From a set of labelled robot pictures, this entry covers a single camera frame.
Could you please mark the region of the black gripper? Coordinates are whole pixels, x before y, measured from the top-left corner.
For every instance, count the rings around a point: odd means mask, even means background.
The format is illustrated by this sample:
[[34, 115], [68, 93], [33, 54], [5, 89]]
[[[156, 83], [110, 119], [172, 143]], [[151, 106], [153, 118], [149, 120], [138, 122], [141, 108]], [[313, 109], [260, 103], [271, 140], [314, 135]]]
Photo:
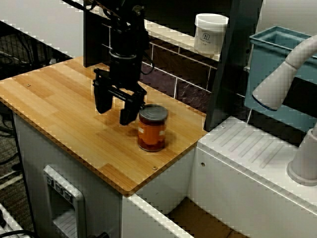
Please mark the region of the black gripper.
[[120, 112], [121, 125], [134, 121], [143, 108], [144, 90], [138, 83], [141, 74], [140, 56], [136, 54], [121, 55], [110, 50], [110, 70], [94, 69], [93, 81], [96, 109], [103, 114], [111, 109], [113, 96], [124, 101]]

